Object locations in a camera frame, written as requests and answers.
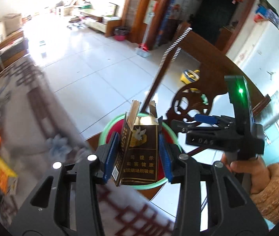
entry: cardboard box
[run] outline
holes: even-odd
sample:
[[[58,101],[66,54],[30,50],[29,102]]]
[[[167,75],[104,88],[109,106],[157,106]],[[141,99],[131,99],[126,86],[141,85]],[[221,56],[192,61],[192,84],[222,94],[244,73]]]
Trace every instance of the cardboard box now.
[[[17,174],[0,158],[0,189],[6,195],[15,195],[17,187]]]
[[[117,155],[112,179],[118,186],[157,182],[158,119],[156,104],[150,102],[150,114],[138,117],[140,102],[134,100],[125,115],[120,134],[121,149]]]

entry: doorway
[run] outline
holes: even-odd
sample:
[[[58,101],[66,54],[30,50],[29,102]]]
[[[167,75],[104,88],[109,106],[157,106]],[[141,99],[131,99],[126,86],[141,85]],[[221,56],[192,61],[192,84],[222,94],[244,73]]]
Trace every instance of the doorway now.
[[[191,23],[193,31],[214,45],[220,34],[220,28],[229,24],[237,8],[232,1],[203,0]]]

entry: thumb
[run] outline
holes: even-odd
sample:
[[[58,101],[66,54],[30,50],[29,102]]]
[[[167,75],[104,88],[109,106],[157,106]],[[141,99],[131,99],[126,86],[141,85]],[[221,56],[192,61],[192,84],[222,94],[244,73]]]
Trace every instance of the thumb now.
[[[230,168],[236,173],[254,174],[258,166],[257,160],[238,160],[230,164]]]

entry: blue gripper pad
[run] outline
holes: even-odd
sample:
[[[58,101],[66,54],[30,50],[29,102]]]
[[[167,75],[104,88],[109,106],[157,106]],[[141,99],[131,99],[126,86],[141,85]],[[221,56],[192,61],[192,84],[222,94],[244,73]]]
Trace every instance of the blue gripper pad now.
[[[206,123],[206,124],[209,124],[209,125],[214,125],[214,124],[218,123],[217,118],[215,118],[213,116],[199,114],[199,113],[194,115],[194,120],[196,120],[198,122],[201,122],[201,123]]]
[[[165,177],[168,179],[168,181],[171,183],[173,174],[172,174],[172,168],[171,168],[171,161],[169,157],[169,153],[167,149],[168,143],[166,143],[165,138],[162,133],[159,133],[159,156],[162,163],[162,168],[165,173]]]
[[[120,142],[119,133],[114,132],[112,134],[109,144],[108,144],[109,151],[108,151],[107,159],[105,162],[104,174],[102,177],[102,179],[104,180],[105,183],[107,183],[108,180],[111,178],[113,166],[116,161],[117,154],[118,154],[119,142]]]

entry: hand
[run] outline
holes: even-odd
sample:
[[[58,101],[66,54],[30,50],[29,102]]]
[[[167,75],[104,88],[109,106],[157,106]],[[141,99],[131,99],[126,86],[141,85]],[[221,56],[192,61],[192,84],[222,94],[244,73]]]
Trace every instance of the hand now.
[[[258,194],[263,191],[271,181],[268,168],[266,168],[264,160],[258,156],[254,160],[238,160],[228,164],[225,154],[222,155],[221,162],[231,171],[235,173],[251,174],[251,194]]]

